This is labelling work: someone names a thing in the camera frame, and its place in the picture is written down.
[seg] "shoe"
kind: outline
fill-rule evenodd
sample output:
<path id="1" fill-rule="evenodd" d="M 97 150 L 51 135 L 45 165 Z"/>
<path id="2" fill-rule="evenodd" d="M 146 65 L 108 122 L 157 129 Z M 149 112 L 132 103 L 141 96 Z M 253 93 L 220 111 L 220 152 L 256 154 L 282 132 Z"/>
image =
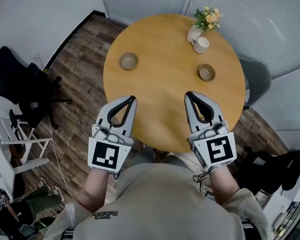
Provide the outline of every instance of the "shoe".
<path id="1" fill-rule="evenodd" d="M 55 195 L 57 195 L 61 198 L 61 202 L 63 202 L 65 200 L 65 197 L 62 194 L 60 187 L 58 187 L 57 185 L 53 186 L 53 192 Z"/>
<path id="2" fill-rule="evenodd" d="M 40 180 L 39 188 L 45 186 L 45 187 L 48 188 L 48 191 L 50 192 L 51 191 L 51 187 L 47 184 L 46 180 L 43 177 L 39 177 L 38 179 Z"/>

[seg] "white vase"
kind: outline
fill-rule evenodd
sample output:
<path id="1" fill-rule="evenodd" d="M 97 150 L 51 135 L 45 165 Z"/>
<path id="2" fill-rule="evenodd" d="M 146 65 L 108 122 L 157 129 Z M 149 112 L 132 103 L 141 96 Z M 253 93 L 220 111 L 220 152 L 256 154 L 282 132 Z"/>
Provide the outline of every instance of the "white vase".
<path id="1" fill-rule="evenodd" d="M 197 40 L 198 37 L 200 37 L 202 31 L 203 31 L 202 28 L 197 28 L 196 25 L 193 25 L 190 28 L 189 33 L 188 33 L 188 35 L 186 37 L 187 41 L 189 43 L 193 43 L 195 40 Z"/>

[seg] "mug handle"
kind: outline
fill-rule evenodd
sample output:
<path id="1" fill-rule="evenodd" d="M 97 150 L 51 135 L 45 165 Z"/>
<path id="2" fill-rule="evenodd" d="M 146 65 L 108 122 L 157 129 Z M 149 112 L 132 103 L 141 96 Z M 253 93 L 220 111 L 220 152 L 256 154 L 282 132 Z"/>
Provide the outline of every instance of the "mug handle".
<path id="1" fill-rule="evenodd" d="M 196 43 L 197 41 L 198 41 L 198 39 L 197 39 L 197 38 L 194 38 L 194 39 L 192 39 L 192 40 L 191 40 L 191 42 L 190 42 L 190 43 L 191 43 L 191 44 L 194 46 L 194 45 L 195 45 L 195 43 Z"/>

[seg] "black office chair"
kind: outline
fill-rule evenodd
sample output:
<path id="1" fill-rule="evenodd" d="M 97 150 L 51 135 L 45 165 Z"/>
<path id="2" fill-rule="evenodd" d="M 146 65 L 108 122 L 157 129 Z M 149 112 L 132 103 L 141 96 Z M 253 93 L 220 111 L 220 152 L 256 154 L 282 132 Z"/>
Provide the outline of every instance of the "black office chair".
<path id="1" fill-rule="evenodd" d="M 300 176 L 300 150 L 278 156 L 249 150 L 246 159 L 237 166 L 238 172 L 233 177 L 237 177 L 241 189 L 249 189 L 254 195 L 260 190 L 273 194 L 280 186 L 289 191 Z"/>
<path id="2" fill-rule="evenodd" d="M 23 66 L 12 54 L 8 47 L 0 49 L 0 96 L 19 104 L 22 115 L 10 112 L 10 119 L 26 121 L 36 128 L 43 117 L 48 114 L 51 125 L 58 129 L 52 115 L 51 104 L 54 102 L 72 103 L 71 99 L 53 98 L 54 90 L 61 77 L 58 76 L 52 84 L 48 83 L 47 74 L 36 64 Z"/>

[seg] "bowl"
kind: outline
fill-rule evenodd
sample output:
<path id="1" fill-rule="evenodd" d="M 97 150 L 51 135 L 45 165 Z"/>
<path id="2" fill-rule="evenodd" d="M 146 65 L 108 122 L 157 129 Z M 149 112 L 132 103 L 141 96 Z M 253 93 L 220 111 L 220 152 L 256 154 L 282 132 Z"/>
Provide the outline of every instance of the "bowl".
<path id="1" fill-rule="evenodd" d="M 121 55 L 119 64 L 124 70 L 132 70 L 138 64 L 138 56 L 133 52 L 125 52 Z"/>
<path id="2" fill-rule="evenodd" d="M 210 82 L 216 77 L 215 69 L 209 64 L 199 66 L 199 76 L 203 81 Z"/>

